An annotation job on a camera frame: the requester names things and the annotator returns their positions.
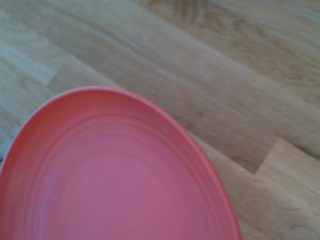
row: plate rim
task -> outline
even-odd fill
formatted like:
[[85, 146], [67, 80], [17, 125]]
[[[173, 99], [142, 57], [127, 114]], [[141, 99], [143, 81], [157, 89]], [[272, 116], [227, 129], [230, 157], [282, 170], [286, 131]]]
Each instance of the plate rim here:
[[197, 143], [197, 141], [192, 137], [192, 135], [176, 120], [174, 119], [168, 112], [166, 112], [162, 107], [158, 106], [157, 104], [153, 103], [152, 101], [148, 100], [147, 98], [133, 93], [129, 90], [119, 88], [119, 87], [113, 87], [113, 86], [102, 86], [102, 85], [93, 85], [93, 86], [82, 86], [74, 89], [70, 89], [67, 91], [64, 91], [60, 94], [57, 94], [56, 96], [52, 97], [51, 99], [47, 100], [45, 103], [43, 103], [41, 106], [39, 106], [27, 119], [26, 121], [22, 124], [20, 127], [18, 133], [16, 136], [13, 138], [13, 141], [6, 152], [2, 165], [0, 167], [0, 181], [4, 172], [4, 169], [7, 165], [7, 158], [10, 155], [11, 151], [15, 148], [15, 143], [17, 139], [20, 137], [20, 135], [23, 133], [24, 128], [30, 124], [31, 121], [33, 121], [34, 118], [37, 117], [38, 113], [40, 113], [43, 109], [47, 108], [47, 106], [55, 103], [56, 101], [73, 95], [77, 93], [82, 93], [82, 92], [91, 92], [91, 91], [99, 91], [99, 92], [106, 92], [106, 93], [116, 93], [120, 94], [129, 98], [132, 98], [136, 101], [141, 102], [142, 104], [148, 106], [151, 108], [153, 111], [156, 111], [159, 113], [165, 120], [167, 120], [177, 131], [179, 134], [182, 135], [182, 137], [192, 146], [192, 148], [195, 150], [196, 154], [199, 156], [202, 164], [204, 165], [205, 169], [209, 173], [210, 181], [215, 184], [217, 187], [217, 190], [220, 193], [220, 196], [222, 199], [222, 202], [224, 203], [225, 210], [228, 214], [229, 220], [231, 220], [230, 225], [233, 228], [233, 233], [237, 237], [237, 239], [242, 240], [242, 233], [239, 225], [239, 221], [237, 218], [237, 215], [235, 213], [235, 210], [231, 204], [231, 201], [228, 197], [228, 193], [225, 189], [225, 186], [223, 185], [217, 171], [215, 170], [213, 164], [211, 163], [209, 157], [205, 154], [203, 149], [200, 147], [200, 145]]

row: wooden floor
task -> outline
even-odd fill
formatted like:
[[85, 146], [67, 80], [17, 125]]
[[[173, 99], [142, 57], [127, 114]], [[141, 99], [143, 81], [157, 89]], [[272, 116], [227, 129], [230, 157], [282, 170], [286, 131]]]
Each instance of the wooden floor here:
[[88, 85], [186, 127], [244, 239], [320, 239], [320, 2], [0, 1], [0, 157], [36, 108]]

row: wood grain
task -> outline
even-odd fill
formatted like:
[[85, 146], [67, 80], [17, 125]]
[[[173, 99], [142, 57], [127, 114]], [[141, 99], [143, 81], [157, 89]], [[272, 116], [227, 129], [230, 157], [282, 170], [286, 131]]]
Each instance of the wood grain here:
[[19, 119], [0, 105], [0, 145], [18, 123]]
[[68, 61], [61, 49], [1, 9], [0, 57], [42, 84], [49, 83]]
[[54, 94], [41, 83], [0, 57], [0, 106], [21, 125], [41, 104]]
[[251, 171], [277, 136], [320, 153], [318, 108], [131, 1], [29, 0], [4, 6]]
[[231, 198], [244, 239], [318, 239], [320, 215], [310, 211], [305, 202], [288, 195], [288, 186], [275, 187], [269, 179], [249, 173], [207, 143], [198, 138], [197, 141]]
[[320, 14], [305, 1], [132, 1], [320, 106]]
[[320, 216], [320, 162], [282, 139], [278, 140], [257, 175], [272, 182], [300, 203], [301, 210]]
[[74, 58], [70, 59], [70, 61], [61, 68], [59, 73], [50, 81], [48, 88], [59, 94], [74, 88], [94, 85], [120, 87], [101, 73]]
[[4, 159], [12, 142], [14, 141], [14, 138], [16, 137], [20, 127], [15, 126], [5, 137], [4, 140], [0, 141], [0, 159]]

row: light wood plank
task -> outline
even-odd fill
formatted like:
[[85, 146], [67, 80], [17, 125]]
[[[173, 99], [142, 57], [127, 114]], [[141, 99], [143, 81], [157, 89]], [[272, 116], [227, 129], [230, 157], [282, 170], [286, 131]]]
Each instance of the light wood plank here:
[[320, 217], [320, 162], [279, 139], [257, 175], [300, 202], [301, 209]]
[[10, 134], [10, 131], [17, 124], [19, 124], [19, 119], [0, 104], [0, 144], [2, 144], [2, 142]]
[[21, 125], [40, 105], [54, 94], [43, 84], [0, 58], [0, 106]]
[[319, 109], [129, 0], [7, 9], [251, 171], [276, 136], [320, 153]]
[[6, 138], [2, 141], [2, 143], [0, 143], [0, 159], [4, 159], [14, 138], [16, 137], [18, 131], [19, 131], [20, 127], [19, 126], [15, 126], [11, 132], [6, 136]]
[[244, 239], [318, 239], [320, 215], [285, 188], [254, 175], [197, 138], [219, 174], [243, 227]]
[[320, 106], [318, 2], [132, 1]]
[[68, 55], [44, 36], [0, 9], [0, 57], [46, 85]]
[[74, 88], [92, 85], [119, 87], [115, 82], [92, 69], [80, 60], [73, 58], [50, 81], [48, 88], [55, 93], [62, 93]]

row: plate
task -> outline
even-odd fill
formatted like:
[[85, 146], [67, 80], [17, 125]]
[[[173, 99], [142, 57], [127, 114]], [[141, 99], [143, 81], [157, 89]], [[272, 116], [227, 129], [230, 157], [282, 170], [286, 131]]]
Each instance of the plate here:
[[40, 107], [0, 172], [5, 240], [239, 240], [201, 148], [160, 107], [93, 86]]

